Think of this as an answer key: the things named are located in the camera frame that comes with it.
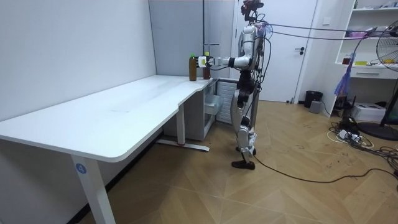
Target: humanoid robot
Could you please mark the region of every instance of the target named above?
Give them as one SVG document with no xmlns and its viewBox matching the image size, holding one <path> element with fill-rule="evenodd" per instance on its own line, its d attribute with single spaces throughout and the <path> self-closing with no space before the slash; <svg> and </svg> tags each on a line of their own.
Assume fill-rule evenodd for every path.
<svg viewBox="0 0 398 224">
<path fill-rule="evenodd" d="M 231 121 L 238 143 L 236 150 L 241 152 L 243 160 L 232 162 L 231 165 L 239 169 L 254 170 L 256 166 L 250 161 L 249 156 L 256 154 L 254 141 L 257 135 L 251 127 L 250 119 L 244 112 L 249 97 L 258 84 L 253 80 L 252 74 L 255 71 L 260 71 L 261 74 L 262 70 L 259 67 L 259 58 L 264 56 L 263 44 L 266 22 L 258 21 L 257 17 L 250 16 L 250 13 L 257 16 L 257 9 L 264 5 L 260 0 L 247 0 L 243 3 L 241 12 L 245 16 L 245 21 L 248 21 L 249 24 L 243 28 L 240 35 L 238 57 L 199 57 L 198 64 L 199 67 L 225 66 L 240 70 L 241 75 L 231 102 Z"/>
</svg>

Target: plastic bottle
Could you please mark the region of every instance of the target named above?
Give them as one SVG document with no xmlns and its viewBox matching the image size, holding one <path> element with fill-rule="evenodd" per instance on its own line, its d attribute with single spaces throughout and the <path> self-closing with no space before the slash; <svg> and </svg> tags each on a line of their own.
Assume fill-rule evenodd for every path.
<svg viewBox="0 0 398 224">
<path fill-rule="evenodd" d="M 197 80 L 197 60 L 195 58 L 195 54 L 191 54 L 191 57 L 189 58 L 189 80 Z"/>
<path fill-rule="evenodd" d="M 209 57 L 209 52 L 205 52 L 206 59 Z M 203 68 L 203 79 L 210 79 L 210 68 Z"/>
</svg>

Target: doorframe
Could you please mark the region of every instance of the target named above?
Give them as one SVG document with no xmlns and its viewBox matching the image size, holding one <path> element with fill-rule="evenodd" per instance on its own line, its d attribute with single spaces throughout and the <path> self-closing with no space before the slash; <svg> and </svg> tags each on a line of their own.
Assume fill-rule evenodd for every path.
<svg viewBox="0 0 398 224">
<path fill-rule="evenodd" d="M 238 16 L 241 15 L 239 13 L 239 11 L 238 11 L 239 10 L 239 2 L 240 2 L 240 0 L 234 0 L 234 19 L 233 19 L 233 29 L 232 29 L 231 55 L 234 55 L 235 46 L 237 46 L 237 44 L 238 44 L 238 40 L 237 40 L 238 34 L 236 34 L 236 31 L 238 30 L 238 28 L 237 28 L 237 26 L 238 26 Z M 311 28 L 314 28 L 315 25 L 316 25 L 315 24 L 315 16 L 316 15 L 317 15 L 316 19 L 319 19 L 320 15 L 317 14 L 319 6 L 320 6 L 320 1 L 317 0 L 317 2 L 315 3 L 315 9 L 314 9 L 313 16 L 312 16 Z M 310 33 L 309 33 L 308 36 L 312 37 L 312 35 L 313 35 L 313 30 L 310 30 Z M 303 85 L 303 79 L 304 79 L 304 74 L 303 73 L 304 73 L 304 71 L 307 70 L 307 67 L 308 67 L 309 57 L 310 57 L 309 56 L 310 54 L 308 52 L 311 52 L 312 45 L 313 45 L 313 39 L 307 39 L 307 44 L 305 46 L 306 51 L 304 53 L 304 58 L 303 58 L 303 64 L 300 67 L 300 73 L 298 75 L 296 91 L 294 93 L 294 103 L 295 104 L 299 103 L 299 96 L 300 96 L 300 92 L 301 92 L 302 85 Z M 233 69 L 230 69 L 229 70 L 229 77 L 230 78 L 232 78 L 232 72 L 233 72 Z"/>
</svg>

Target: fan base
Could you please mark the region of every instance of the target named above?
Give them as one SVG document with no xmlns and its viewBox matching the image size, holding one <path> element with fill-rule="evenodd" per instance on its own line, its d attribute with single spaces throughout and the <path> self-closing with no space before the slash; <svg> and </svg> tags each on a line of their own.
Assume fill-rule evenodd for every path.
<svg viewBox="0 0 398 224">
<path fill-rule="evenodd" d="M 398 141 L 398 131 L 390 126 L 380 127 L 380 124 L 377 123 L 363 122 L 358 123 L 358 129 L 365 134 L 379 139 Z"/>
</svg>

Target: desk top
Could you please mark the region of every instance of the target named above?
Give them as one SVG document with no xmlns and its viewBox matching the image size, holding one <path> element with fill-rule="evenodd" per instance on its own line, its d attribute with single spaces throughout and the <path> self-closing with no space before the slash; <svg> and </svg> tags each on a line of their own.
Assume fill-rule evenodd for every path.
<svg viewBox="0 0 398 224">
<path fill-rule="evenodd" d="M 154 75 L 0 122 L 0 139 L 118 162 L 212 79 Z"/>
</svg>

